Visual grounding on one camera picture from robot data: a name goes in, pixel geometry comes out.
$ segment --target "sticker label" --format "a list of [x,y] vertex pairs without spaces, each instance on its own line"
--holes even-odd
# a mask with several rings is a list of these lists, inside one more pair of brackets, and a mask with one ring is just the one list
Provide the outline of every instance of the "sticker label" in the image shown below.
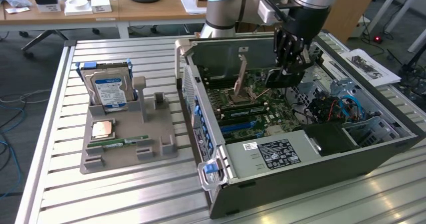
[[301,162],[287,139],[258,144],[257,147],[269,169],[285,167]]
[[108,145],[102,146],[102,148],[117,148],[121,146],[122,146],[122,143],[113,143],[113,144],[108,144]]
[[241,115],[245,115],[245,114],[249,114],[249,111],[246,112],[239,112],[239,113],[231,113],[230,116],[241,116]]
[[250,109],[250,113],[257,113],[265,110],[265,107],[259,107],[259,108],[253,108]]
[[98,79],[94,81],[101,104],[106,108],[120,108],[126,104],[125,92],[120,89],[120,78]]
[[258,143],[257,142],[254,142],[254,143],[243,143],[242,146],[243,146],[243,150],[247,151],[247,150],[258,148]]
[[113,21],[116,18],[96,18],[96,21]]
[[238,48],[238,52],[239,52],[239,53],[247,52],[247,51],[249,51],[247,47],[239,47],[239,48]]

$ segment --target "blue expansion slot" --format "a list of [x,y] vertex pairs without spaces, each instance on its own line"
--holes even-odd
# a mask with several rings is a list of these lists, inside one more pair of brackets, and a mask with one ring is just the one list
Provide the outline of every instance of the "blue expansion slot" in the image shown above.
[[251,121],[249,123],[242,123],[238,125],[231,125],[231,126],[226,126],[226,127],[221,127],[219,130],[222,133],[229,133],[241,129],[247,129],[247,128],[253,128],[255,125],[257,121]]

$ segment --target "white box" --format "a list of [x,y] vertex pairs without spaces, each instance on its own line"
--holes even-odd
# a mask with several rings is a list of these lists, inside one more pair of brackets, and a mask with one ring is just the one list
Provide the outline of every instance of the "white box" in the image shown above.
[[34,0],[38,12],[57,12],[61,9],[58,0]]
[[112,12],[109,0],[90,0],[93,13]]
[[362,18],[360,16],[356,27],[353,29],[350,38],[359,38],[368,24],[370,24],[370,20],[366,17]]
[[80,9],[76,9],[73,6],[65,5],[65,16],[80,14],[93,14],[89,4],[86,5],[86,7],[81,7]]

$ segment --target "aluminum work table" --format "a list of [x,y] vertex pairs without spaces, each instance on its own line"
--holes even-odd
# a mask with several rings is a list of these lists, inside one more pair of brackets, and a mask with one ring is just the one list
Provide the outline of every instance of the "aluminum work table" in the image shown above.
[[[424,222],[424,142],[366,176],[226,218],[209,219],[174,84],[174,40],[182,37],[89,40],[64,48],[16,223]],[[321,37],[337,52],[346,50],[330,35],[322,33]],[[145,96],[158,91],[166,94],[178,157],[82,175],[78,167],[89,96],[74,63],[126,58],[132,60],[134,75],[146,77]],[[426,130],[424,112],[391,86],[379,91]]]

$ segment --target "side panel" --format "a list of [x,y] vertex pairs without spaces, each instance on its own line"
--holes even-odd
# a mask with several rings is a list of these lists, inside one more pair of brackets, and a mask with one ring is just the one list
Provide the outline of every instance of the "side panel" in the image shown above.
[[364,175],[391,156],[402,152],[403,148],[400,144],[384,145],[257,180],[222,187],[210,207],[210,218],[221,218]]

